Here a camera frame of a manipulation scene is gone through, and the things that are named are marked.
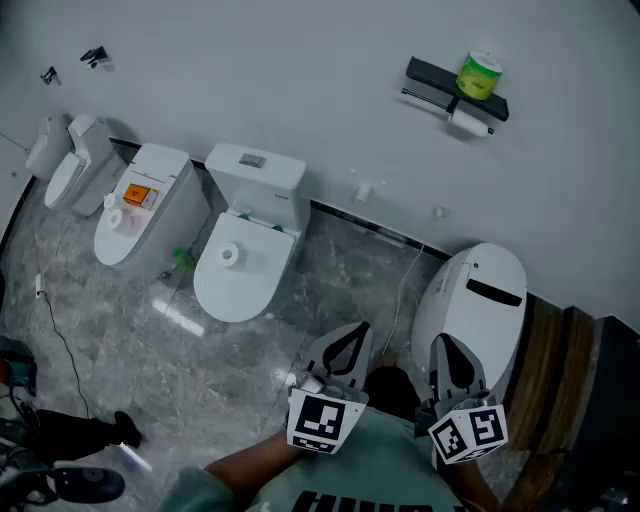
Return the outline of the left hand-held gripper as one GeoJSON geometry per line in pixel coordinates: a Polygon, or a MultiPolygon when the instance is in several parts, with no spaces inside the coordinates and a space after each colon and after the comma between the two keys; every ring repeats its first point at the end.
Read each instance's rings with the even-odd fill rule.
{"type": "Polygon", "coordinates": [[[309,373],[289,390],[288,445],[324,454],[340,450],[369,400],[362,389],[372,341],[371,325],[355,322],[312,343],[303,363],[309,373]]]}

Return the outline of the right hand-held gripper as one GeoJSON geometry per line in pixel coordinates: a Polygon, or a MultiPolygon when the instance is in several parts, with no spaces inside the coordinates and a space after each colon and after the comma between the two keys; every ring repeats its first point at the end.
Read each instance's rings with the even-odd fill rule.
{"type": "Polygon", "coordinates": [[[457,338],[441,333],[430,352],[430,385],[438,402],[427,400],[415,410],[415,437],[429,436],[446,465],[481,458],[508,442],[502,404],[487,392],[451,399],[453,388],[484,390],[479,358],[457,338]]]}

